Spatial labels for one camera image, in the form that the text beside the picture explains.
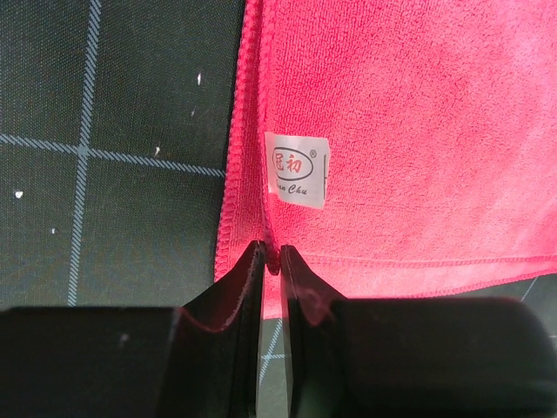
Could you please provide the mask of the pink microfiber towel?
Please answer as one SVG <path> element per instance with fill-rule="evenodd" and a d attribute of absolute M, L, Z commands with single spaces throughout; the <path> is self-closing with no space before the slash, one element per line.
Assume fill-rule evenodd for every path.
<path fill-rule="evenodd" d="M 249 1 L 215 275 L 263 240 L 349 297 L 556 270 L 553 1 Z"/>

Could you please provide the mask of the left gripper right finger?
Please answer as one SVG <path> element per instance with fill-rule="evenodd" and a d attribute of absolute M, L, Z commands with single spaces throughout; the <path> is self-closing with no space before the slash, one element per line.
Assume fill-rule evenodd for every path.
<path fill-rule="evenodd" d="M 346 299 L 294 246 L 282 246 L 281 302 L 288 415 L 329 417 L 339 401 L 334 302 Z"/>

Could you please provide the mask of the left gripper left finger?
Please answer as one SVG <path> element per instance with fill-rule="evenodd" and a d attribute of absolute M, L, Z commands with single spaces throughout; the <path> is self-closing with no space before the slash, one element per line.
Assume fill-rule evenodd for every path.
<path fill-rule="evenodd" d="M 251 242 L 232 269 L 175 310 L 158 417 L 253 417 L 265 245 Z"/>

